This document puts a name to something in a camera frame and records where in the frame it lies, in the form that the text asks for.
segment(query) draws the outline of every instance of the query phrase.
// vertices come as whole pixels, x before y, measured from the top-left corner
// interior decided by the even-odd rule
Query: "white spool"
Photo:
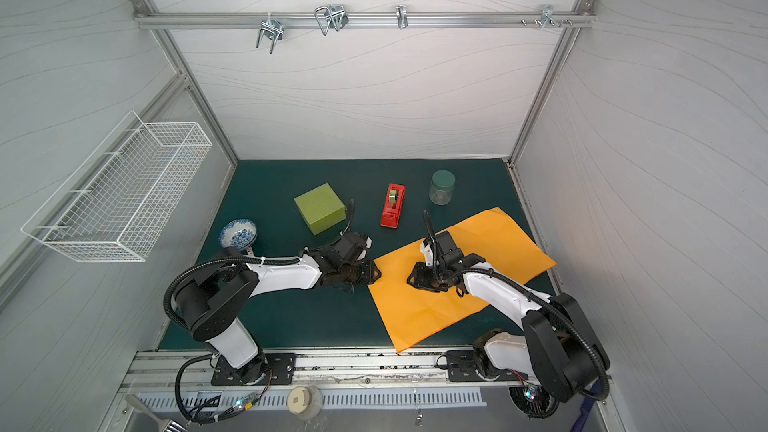
[[[299,386],[288,394],[288,410],[302,420],[316,417],[322,408],[322,392],[317,387]]]

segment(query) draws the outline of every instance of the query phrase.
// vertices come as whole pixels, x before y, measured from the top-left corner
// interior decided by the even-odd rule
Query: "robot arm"
[[[425,261],[418,262],[408,283],[430,292],[456,287],[460,296],[485,300],[523,330],[525,340],[499,329],[474,344],[475,368],[487,380],[503,370],[534,375],[560,402],[576,393],[599,400],[608,395],[608,355],[581,307],[568,294],[552,297],[499,274],[477,254],[464,255],[448,231],[435,235],[425,212],[428,237],[421,244]],[[584,388],[599,379],[602,391],[591,396]]]
[[[371,239],[344,233],[322,248],[305,249],[298,258],[247,257],[227,248],[229,259],[198,264],[171,283],[166,296],[172,298],[180,316],[168,314],[221,354],[243,384],[257,381],[266,367],[263,351],[237,318],[245,302],[255,295],[291,288],[310,289],[339,283],[372,284],[381,273],[366,259]]]

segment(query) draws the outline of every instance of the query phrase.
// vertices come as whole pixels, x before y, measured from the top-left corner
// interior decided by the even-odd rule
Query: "glass jar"
[[[447,170],[438,170],[432,174],[432,184],[429,187],[429,200],[438,206],[444,206],[453,197],[453,187],[456,177]]]

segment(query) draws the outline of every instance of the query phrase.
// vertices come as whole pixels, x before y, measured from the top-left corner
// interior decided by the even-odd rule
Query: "white wire basket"
[[[102,154],[110,138],[119,145]],[[196,122],[131,112],[22,232],[78,262],[143,262],[210,146]]]

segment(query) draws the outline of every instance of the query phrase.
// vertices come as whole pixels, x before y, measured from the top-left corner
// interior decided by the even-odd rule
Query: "green box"
[[[327,183],[294,198],[293,201],[314,235],[346,218],[346,207]]]

